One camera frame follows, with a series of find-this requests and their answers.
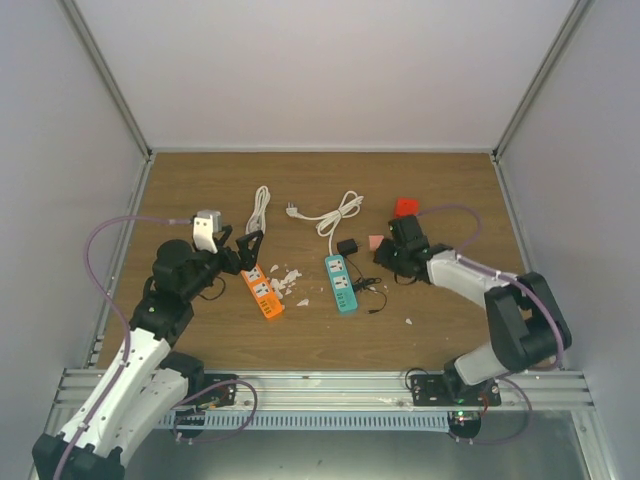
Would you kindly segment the pink charger cube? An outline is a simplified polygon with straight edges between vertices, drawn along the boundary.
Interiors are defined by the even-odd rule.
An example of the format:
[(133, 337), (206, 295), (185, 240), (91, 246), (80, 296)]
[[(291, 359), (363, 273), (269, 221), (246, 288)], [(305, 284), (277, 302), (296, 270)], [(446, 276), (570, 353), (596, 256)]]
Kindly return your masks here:
[(384, 236), (383, 235), (370, 235), (368, 237), (368, 241), (369, 241), (369, 250), (371, 252), (375, 252), (381, 245), (381, 243), (384, 240)]

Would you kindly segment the black charger adapter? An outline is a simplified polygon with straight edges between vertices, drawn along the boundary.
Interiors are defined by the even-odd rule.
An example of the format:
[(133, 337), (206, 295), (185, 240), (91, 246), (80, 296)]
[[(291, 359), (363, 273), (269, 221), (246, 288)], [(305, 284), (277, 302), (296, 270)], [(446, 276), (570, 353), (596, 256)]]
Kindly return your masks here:
[(359, 251), (359, 244), (353, 238), (338, 241), (336, 247), (338, 250), (338, 254), (343, 257), (348, 257)]

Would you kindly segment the red charger cube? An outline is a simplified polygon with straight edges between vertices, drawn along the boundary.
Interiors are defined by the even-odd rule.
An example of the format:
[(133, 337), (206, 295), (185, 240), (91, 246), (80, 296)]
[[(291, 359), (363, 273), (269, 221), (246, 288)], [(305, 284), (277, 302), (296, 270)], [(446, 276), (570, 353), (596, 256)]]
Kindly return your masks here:
[(394, 206), (394, 217), (400, 218), (409, 215), (417, 215), (420, 211), (420, 202), (414, 198), (398, 197)]

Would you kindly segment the teal power strip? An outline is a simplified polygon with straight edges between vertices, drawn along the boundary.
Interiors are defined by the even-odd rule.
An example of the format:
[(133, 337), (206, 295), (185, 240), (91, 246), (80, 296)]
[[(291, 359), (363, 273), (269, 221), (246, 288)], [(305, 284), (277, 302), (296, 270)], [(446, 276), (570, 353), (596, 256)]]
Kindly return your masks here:
[(338, 311), (341, 314), (355, 312), (358, 303), (344, 257), (327, 256), (325, 267)]

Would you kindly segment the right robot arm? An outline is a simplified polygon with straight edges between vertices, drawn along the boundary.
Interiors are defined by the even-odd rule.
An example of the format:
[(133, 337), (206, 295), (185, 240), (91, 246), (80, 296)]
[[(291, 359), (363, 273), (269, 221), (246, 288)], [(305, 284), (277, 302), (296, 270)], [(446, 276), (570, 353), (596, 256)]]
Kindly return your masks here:
[(376, 264), (412, 282), (450, 290), (486, 313), (489, 340), (444, 367), (447, 400), (464, 405), (490, 380), (551, 357), (562, 361), (573, 338), (544, 276), (534, 271), (514, 276), (472, 261), (450, 246), (432, 244), (415, 215), (391, 220), (389, 230), (375, 250)]

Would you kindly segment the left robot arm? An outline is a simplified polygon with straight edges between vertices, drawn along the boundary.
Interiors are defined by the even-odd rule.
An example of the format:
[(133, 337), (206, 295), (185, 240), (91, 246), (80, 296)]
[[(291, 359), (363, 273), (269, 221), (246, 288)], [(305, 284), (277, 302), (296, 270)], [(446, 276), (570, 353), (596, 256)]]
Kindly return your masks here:
[(190, 223), (191, 241), (173, 239), (158, 248), (118, 353), (92, 393), (58, 433), (42, 434), (34, 444), (39, 478), (121, 479), (172, 408), (209, 393), (203, 363), (173, 348), (194, 316), (195, 298), (220, 274), (256, 266), (264, 233), (245, 234), (230, 248), (231, 227), (206, 214)]

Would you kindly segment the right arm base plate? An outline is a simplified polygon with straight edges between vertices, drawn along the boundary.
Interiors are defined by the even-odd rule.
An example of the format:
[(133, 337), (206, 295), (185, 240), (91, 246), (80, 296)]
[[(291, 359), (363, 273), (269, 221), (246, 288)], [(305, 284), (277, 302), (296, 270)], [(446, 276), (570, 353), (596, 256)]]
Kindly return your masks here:
[(500, 389), (495, 381), (456, 387), (450, 390), (441, 373), (411, 370), (405, 374), (405, 387), (412, 403), (419, 407), (484, 407), (502, 404)]

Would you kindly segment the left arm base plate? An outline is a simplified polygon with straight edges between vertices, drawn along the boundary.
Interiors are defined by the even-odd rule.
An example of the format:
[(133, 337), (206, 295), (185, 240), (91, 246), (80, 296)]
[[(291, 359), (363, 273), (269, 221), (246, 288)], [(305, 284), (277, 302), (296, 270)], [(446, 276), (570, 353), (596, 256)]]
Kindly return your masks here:
[[(226, 407), (235, 404), (237, 393), (236, 384), (232, 381), (238, 379), (238, 376), (230, 373), (205, 373), (202, 380), (199, 380), (194, 387), (190, 386), (187, 396), (198, 396), (188, 403), (182, 404), (182, 407), (195, 407), (196, 409), (208, 410), (211, 408)], [(209, 388), (211, 385), (227, 381), (227, 384), (211, 388), (207, 392), (202, 390)]]

